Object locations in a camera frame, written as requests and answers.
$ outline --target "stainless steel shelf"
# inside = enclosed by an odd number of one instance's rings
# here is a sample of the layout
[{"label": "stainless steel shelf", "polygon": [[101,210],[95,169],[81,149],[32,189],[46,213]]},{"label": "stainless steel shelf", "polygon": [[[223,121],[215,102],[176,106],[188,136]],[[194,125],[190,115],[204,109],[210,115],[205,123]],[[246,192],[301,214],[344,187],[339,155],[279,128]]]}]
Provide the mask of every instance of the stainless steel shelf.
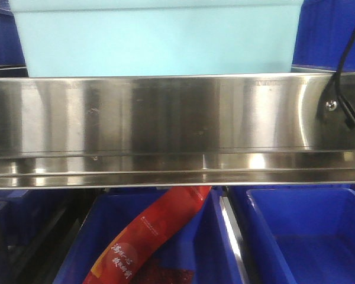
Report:
[{"label": "stainless steel shelf", "polygon": [[330,76],[0,79],[0,188],[355,182]]}]

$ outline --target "black cable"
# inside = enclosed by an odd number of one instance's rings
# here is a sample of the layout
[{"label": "black cable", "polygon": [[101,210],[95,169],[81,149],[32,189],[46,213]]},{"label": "black cable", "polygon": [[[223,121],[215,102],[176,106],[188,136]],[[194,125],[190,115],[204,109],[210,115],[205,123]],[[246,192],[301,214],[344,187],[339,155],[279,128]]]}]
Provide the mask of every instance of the black cable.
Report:
[{"label": "black cable", "polygon": [[343,72],[343,67],[346,62],[347,56],[352,49],[352,46],[355,42],[355,28],[351,34],[351,37],[343,51],[343,54],[341,56],[341,59],[338,64],[337,71],[333,75],[333,77],[330,79],[331,82],[335,81],[335,94],[337,96],[338,103],[342,107],[342,110],[344,114],[346,115],[346,124],[349,128],[354,128],[355,127],[355,109],[353,108],[352,104],[347,100],[347,98],[342,94],[341,91],[341,74]]}]

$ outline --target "blue plastic container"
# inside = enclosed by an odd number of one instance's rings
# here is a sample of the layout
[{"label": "blue plastic container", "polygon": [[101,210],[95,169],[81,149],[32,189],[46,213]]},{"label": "blue plastic container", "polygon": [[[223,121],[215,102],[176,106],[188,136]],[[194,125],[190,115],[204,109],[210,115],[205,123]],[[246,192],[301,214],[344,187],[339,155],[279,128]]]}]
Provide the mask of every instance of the blue plastic container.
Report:
[{"label": "blue plastic container", "polygon": [[5,241],[6,241],[5,236],[7,236],[10,231],[10,228],[8,227],[8,218],[9,218],[8,203],[5,201],[0,201],[0,228]]},{"label": "blue plastic container", "polygon": [[0,9],[0,65],[24,65],[13,14]]},{"label": "blue plastic container", "polygon": [[355,284],[355,192],[247,192],[251,247],[265,284]]},{"label": "blue plastic container", "polygon": [[250,189],[334,189],[345,188],[350,189],[348,184],[334,185],[240,185],[229,187],[229,197],[234,207],[234,212],[241,226],[247,231],[249,227],[249,203],[247,202],[247,191]]},{"label": "blue plastic container", "polygon": [[6,227],[8,245],[27,245],[41,228],[43,215],[42,191],[0,191],[0,201],[9,206]]},{"label": "blue plastic container", "polygon": [[[293,63],[336,69],[355,26],[355,0],[305,0]],[[355,43],[344,70],[355,71]]]},{"label": "blue plastic container", "polygon": [[[113,238],[162,194],[100,196],[54,284],[81,284]],[[153,257],[160,259],[162,267],[193,270],[194,283],[242,283],[221,215],[220,195],[221,191],[212,190],[192,221],[154,253]]]},{"label": "blue plastic container", "polygon": [[10,3],[39,77],[289,72],[302,1]]}]

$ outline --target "red package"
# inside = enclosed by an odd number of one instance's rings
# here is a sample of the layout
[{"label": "red package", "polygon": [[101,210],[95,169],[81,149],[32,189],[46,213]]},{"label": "red package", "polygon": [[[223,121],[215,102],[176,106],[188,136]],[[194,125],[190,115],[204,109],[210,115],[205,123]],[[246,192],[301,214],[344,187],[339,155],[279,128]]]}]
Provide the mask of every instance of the red package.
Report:
[{"label": "red package", "polygon": [[210,186],[176,186],[138,215],[97,259],[83,284],[127,284],[201,209]]}]

